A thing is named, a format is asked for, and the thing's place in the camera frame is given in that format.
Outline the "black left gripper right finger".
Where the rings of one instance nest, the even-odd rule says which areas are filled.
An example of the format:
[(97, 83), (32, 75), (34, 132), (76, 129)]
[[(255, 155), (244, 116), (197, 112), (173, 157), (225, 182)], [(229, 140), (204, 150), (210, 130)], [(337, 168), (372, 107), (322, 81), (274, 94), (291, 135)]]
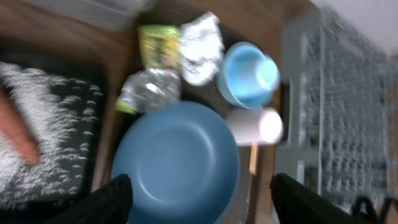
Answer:
[(334, 206), (285, 173), (272, 177), (271, 196), (281, 224), (372, 223), (373, 217), (355, 217)]

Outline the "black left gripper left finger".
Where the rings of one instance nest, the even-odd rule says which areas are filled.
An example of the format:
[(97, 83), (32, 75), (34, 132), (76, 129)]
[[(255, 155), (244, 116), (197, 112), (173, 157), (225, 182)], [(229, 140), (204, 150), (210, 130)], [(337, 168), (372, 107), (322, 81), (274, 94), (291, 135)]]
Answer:
[(132, 202), (131, 180), (121, 174), (45, 224), (127, 223)]

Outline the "orange carrot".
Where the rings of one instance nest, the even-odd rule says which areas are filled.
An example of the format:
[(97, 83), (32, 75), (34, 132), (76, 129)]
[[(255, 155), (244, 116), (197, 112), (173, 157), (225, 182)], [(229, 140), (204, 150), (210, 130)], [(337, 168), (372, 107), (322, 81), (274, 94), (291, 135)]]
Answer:
[(22, 118), (14, 109), (6, 89), (1, 85), (1, 131), (30, 164), (40, 161), (39, 149)]

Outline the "white napkin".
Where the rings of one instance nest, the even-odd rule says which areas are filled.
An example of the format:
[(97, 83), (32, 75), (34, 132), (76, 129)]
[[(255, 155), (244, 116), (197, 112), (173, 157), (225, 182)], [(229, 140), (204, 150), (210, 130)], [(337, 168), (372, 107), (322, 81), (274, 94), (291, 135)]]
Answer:
[(204, 86), (214, 79), (224, 57), (219, 19), (206, 12), (180, 26), (180, 71), (193, 86)]

